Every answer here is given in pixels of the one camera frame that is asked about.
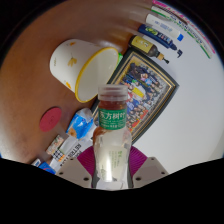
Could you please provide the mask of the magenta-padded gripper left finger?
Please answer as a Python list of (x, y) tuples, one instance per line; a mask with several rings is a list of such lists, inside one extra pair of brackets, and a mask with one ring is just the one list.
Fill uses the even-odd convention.
[(91, 147), (77, 158), (68, 159), (56, 172), (56, 175), (84, 188), (92, 187), (95, 172), (95, 157)]

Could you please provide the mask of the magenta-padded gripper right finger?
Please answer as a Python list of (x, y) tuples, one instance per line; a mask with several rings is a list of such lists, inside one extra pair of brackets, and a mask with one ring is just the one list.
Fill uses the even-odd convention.
[(155, 157), (147, 157), (132, 146), (129, 155), (128, 187), (140, 188), (168, 175)]

